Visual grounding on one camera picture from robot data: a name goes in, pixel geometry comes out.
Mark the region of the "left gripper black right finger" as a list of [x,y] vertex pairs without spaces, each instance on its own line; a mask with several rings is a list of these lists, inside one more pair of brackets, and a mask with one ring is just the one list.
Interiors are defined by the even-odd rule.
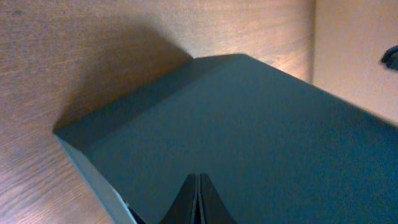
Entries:
[[199,175],[198,204],[200,223],[237,224],[237,221],[226,209],[208,174]]

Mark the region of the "black box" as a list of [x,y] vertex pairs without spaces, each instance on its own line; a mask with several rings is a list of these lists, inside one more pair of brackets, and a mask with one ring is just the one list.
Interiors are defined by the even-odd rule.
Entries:
[[202,173],[237,223],[397,222],[397,128],[248,55],[196,58],[54,133],[115,223],[160,223]]

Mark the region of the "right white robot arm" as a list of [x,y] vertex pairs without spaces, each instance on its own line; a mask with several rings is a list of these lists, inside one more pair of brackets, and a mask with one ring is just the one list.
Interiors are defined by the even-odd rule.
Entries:
[[398,71],[398,46],[393,46],[386,50],[380,62],[389,70]]

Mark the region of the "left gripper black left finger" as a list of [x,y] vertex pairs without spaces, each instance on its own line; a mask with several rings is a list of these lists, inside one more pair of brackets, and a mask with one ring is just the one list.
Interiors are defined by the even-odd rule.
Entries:
[[197,195],[197,176],[189,174],[160,224],[194,224]]

